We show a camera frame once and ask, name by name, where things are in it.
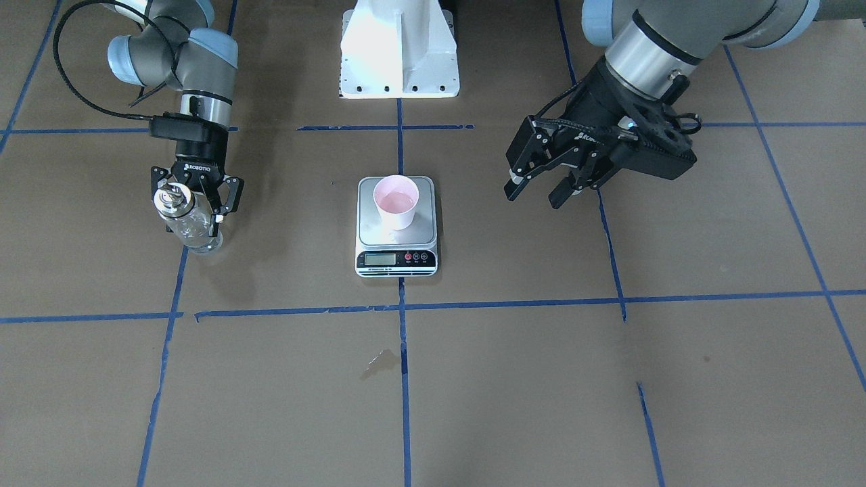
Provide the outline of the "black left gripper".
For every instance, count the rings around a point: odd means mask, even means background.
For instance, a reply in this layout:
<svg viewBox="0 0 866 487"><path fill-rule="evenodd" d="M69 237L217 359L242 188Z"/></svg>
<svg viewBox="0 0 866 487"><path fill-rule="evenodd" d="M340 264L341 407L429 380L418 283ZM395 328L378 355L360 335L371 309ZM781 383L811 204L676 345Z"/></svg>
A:
<svg viewBox="0 0 866 487"><path fill-rule="evenodd" d="M601 58L576 86L559 118L523 120L506 151L510 176L504 186L506 198L516 200L529 180L563 164L570 172L548 195L553 209L560 209L582 190L597 190L625 169L615 167L608 154L619 139L633 137L630 129L635 124L626 114L626 105L661 101L672 107L687 86L687 77L678 74L660 99L646 97L626 87L607 59Z"/></svg>

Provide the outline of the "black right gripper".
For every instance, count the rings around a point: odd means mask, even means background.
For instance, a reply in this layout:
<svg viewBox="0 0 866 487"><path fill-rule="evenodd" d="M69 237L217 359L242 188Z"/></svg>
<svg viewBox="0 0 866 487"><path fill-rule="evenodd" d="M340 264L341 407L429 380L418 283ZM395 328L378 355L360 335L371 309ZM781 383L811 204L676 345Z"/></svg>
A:
<svg viewBox="0 0 866 487"><path fill-rule="evenodd" d="M215 197L214 237L219 234L223 219L237 212L244 191L244 179L225 176L225 160L228 150L229 130L221 124L213 124L207 142L176 141L175 162L168 169L153 166L150 170L152 202L155 204L177 204L177 189L169 182L170 173L177 182L192 191ZM219 187L227 188L226 200L219 196Z"/></svg>

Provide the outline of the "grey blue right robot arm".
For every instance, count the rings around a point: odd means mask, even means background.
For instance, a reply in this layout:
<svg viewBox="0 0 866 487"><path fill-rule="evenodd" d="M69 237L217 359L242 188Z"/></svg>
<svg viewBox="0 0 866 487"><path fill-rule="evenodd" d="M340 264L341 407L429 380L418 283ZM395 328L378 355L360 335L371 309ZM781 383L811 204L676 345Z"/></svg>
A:
<svg viewBox="0 0 866 487"><path fill-rule="evenodd" d="M197 198L205 234L216 237L242 193L242 180L225 172L237 43L214 30L208 1L111 1L106 9L140 27L137 34L110 41L106 59L112 74L124 83L181 95L176 113L155 115L148 123L151 136L176 144L173 166L154 170L152 192L170 180L185 186Z"/></svg>

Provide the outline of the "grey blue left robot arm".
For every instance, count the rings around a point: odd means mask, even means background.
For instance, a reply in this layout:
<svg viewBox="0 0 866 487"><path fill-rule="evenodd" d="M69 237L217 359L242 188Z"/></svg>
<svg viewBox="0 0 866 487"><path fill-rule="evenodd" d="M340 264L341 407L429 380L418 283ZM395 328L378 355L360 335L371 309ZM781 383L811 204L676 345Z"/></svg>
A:
<svg viewBox="0 0 866 487"><path fill-rule="evenodd" d="M675 113L693 71L720 45L762 50L791 43L813 22L864 18L863 1L587 1L585 37L604 48L565 92L523 120L506 152L515 200L559 166L548 200L597 190L619 170L673 180L695 163L699 115Z"/></svg>

